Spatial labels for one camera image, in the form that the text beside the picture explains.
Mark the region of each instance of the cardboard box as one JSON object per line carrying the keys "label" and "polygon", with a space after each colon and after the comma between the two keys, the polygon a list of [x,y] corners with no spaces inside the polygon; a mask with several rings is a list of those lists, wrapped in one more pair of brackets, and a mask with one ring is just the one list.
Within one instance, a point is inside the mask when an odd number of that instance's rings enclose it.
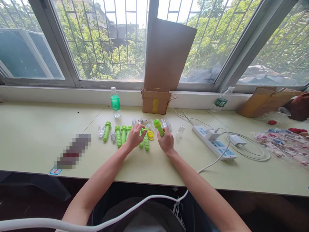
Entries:
{"label": "cardboard box", "polygon": [[143,108],[144,113],[166,114],[168,105],[177,95],[172,95],[169,89],[143,88]]}
{"label": "cardboard box", "polygon": [[255,118],[270,111],[276,111],[279,107],[303,92],[283,88],[276,92],[276,87],[257,87],[253,95],[238,110],[237,113]]}
{"label": "cardboard box", "polygon": [[197,30],[162,19],[149,29],[144,88],[176,90]]}

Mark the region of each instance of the green plastic tube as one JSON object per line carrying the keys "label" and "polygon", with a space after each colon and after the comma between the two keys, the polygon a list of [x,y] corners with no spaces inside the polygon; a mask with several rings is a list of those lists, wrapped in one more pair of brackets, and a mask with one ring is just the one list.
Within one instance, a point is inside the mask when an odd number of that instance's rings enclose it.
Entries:
{"label": "green plastic tube", "polygon": [[126,133],[126,141],[128,140],[128,136],[129,136],[130,130],[132,130],[132,126],[128,126],[128,129],[126,130],[127,131],[127,133]]}
{"label": "green plastic tube", "polygon": [[123,145],[126,142],[126,126],[122,126],[121,131],[122,131],[121,144]]}
{"label": "green plastic tube", "polygon": [[143,141],[139,144],[139,148],[143,148]]}
{"label": "green plastic tube", "polygon": [[145,135],[145,137],[144,137],[144,143],[145,143],[145,150],[149,150],[149,142],[148,142],[148,136],[147,136],[147,134]]}
{"label": "green plastic tube", "polygon": [[117,146],[119,148],[121,147],[120,126],[115,126],[115,133],[116,133],[116,139],[117,139]]}
{"label": "green plastic tube", "polygon": [[110,128],[110,122],[106,122],[106,123],[105,123],[104,135],[103,135],[103,141],[104,141],[104,142],[106,142],[107,139],[108,139],[109,128]]}
{"label": "green plastic tube", "polygon": [[154,120],[153,123],[154,123],[155,128],[158,129],[161,137],[163,137],[164,136],[164,130],[161,127],[161,122],[159,121],[159,119]]}

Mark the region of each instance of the plastic bag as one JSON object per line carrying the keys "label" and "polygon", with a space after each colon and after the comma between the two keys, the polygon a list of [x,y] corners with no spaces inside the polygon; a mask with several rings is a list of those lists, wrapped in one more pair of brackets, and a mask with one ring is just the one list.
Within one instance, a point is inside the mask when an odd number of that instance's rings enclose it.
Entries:
{"label": "plastic bag", "polygon": [[265,123],[274,120],[277,122],[276,125],[280,125],[288,123],[290,120],[289,116],[291,116],[290,112],[286,108],[280,107],[277,111],[265,113],[256,119]]}
{"label": "plastic bag", "polygon": [[309,169],[309,141],[305,137],[278,128],[254,135],[256,141],[276,157]]}

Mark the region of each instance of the power strip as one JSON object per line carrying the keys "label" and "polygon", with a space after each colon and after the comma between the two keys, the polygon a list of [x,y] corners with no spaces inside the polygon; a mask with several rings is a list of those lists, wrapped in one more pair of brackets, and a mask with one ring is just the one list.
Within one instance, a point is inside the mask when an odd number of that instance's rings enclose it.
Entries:
{"label": "power strip", "polygon": [[[201,140],[215,153],[216,156],[220,157],[225,151],[226,146],[219,140],[208,140],[205,138],[209,129],[206,129],[204,126],[193,126],[192,130],[200,137]],[[220,158],[220,160],[231,161],[237,158],[230,149],[227,149],[225,154]]]}

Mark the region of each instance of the desk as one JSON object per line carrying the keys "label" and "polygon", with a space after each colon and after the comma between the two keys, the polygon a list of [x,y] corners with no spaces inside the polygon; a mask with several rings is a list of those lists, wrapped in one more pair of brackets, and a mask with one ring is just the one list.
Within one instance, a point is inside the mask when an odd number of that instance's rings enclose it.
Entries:
{"label": "desk", "polygon": [[[231,132],[249,138],[253,138],[251,132],[265,132],[277,128],[276,125],[271,126],[256,119],[246,118],[234,111],[214,113],[208,110],[207,112],[227,126]],[[309,123],[287,119],[287,123],[281,125],[282,129],[290,127],[309,130]],[[246,146],[249,146],[252,152],[259,154],[253,144],[248,143]],[[239,180],[243,181],[242,185],[246,186],[247,191],[255,189],[254,192],[258,190],[257,192],[309,196],[309,170],[298,167],[297,164],[284,162],[273,155],[267,162],[244,159],[246,158],[239,155],[236,161],[242,167],[243,175],[246,176]]]}
{"label": "desk", "polygon": [[102,105],[0,103],[0,170],[47,174]]}
{"label": "desk", "polygon": [[[200,170],[217,157],[192,131],[191,124],[172,110],[167,115],[147,114],[141,107],[121,107],[121,118],[115,119],[108,106],[51,103],[7,102],[0,104],[0,170],[48,174],[60,153],[75,134],[91,134],[91,145],[82,154],[74,169],[64,169],[58,176],[90,178],[117,151],[117,145],[98,137],[98,125],[111,122],[131,125],[133,117],[165,118],[173,127],[173,135],[181,125],[183,138],[175,138],[175,149],[195,169]],[[185,110],[188,117],[198,118],[213,127],[251,136],[273,128],[235,112],[218,114],[203,110]],[[307,128],[306,123],[293,121],[293,127]],[[227,144],[225,136],[220,140]],[[157,139],[150,141],[150,150],[135,148],[126,158],[116,181],[184,186],[176,169],[161,151]],[[248,144],[258,152],[254,145]],[[268,162],[249,160],[241,155],[232,163],[219,161],[201,175],[216,189],[309,196],[309,171],[293,167],[275,157]]]}

